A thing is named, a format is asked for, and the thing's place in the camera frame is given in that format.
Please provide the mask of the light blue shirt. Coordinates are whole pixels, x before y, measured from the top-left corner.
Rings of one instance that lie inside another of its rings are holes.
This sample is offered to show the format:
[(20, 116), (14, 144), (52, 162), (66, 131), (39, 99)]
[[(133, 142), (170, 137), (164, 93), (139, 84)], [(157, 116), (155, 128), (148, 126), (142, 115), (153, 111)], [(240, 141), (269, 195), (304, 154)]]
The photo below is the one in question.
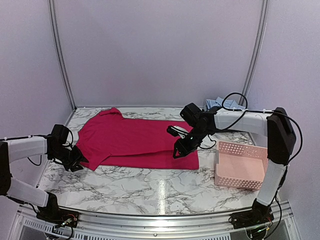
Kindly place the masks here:
[(208, 111), (209, 109), (213, 107), (218, 107), (218, 108), (226, 108), (231, 111), (235, 112), (242, 112), (246, 109), (245, 106), (239, 105), (235, 100), (233, 99), (227, 99), (224, 100), (221, 97), (217, 97), (216, 99), (206, 99), (205, 100), (205, 105), (204, 105), (204, 110)]

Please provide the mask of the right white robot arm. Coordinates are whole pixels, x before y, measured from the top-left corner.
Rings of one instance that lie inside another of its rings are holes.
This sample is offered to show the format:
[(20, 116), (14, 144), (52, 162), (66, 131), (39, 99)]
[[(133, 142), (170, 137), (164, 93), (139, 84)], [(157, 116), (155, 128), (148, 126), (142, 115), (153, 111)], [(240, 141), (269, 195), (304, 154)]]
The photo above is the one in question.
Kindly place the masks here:
[(267, 137), (269, 163), (259, 193), (247, 214), (252, 224), (260, 223), (267, 216), (286, 178), (289, 163), (295, 158), (293, 150), (297, 136), (292, 126), (295, 121), (282, 107), (275, 110), (248, 110), (215, 106), (201, 110), (194, 103), (185, 106), (180, 116), (192, 129), (179, 134), (173, 126), (167, 128), (169, 134), (178, 138), (173, 147), (174, 159), (184, 158), (194, 152), (206, 136), (228, 130)]

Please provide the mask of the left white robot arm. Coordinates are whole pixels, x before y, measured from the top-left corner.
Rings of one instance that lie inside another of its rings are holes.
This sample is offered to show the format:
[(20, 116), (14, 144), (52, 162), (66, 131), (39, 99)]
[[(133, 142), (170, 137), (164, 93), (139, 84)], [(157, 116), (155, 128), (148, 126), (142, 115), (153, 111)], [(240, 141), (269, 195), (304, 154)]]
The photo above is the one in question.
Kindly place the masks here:
[(15, 178), (10, 169), (13, 162), (44, 155), (71, 172), (81, 170), (80, 163), (88, 162), (77, 146), (67, 144), (66, 137), (49, 134), (5, 138), (0, 141), (0, 195), (21, 205), (36, 206), (51, 222), (58, 223), (64, 215), (56, 195)]

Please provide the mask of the magenta red garment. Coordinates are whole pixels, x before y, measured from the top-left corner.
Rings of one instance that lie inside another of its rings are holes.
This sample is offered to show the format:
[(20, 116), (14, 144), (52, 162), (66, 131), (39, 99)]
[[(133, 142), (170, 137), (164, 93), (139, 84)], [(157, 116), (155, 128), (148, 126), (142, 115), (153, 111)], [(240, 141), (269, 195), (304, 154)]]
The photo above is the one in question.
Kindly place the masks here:
[(184, 121), (125, 118), (115, 107), (100, 111), (78, 132), (76, 147), (87, 159), (83, 166), (118, 166), (146, 169), (199, 169), (198, 153), (173, 157), (176, 138), (167, 133), (168, 126), (186, 131)]

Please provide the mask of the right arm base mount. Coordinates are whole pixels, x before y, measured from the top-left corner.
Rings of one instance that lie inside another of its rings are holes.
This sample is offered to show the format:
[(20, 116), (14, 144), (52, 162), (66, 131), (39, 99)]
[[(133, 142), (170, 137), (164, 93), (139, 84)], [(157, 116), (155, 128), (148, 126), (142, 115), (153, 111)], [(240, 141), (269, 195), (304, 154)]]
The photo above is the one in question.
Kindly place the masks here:
[(274, 215), (271, 210), (263, 213), (258, 209), (234, 212), (230, 215), (228, 221), (234, 229), (241, 229), (271, 223), (274, 220)]

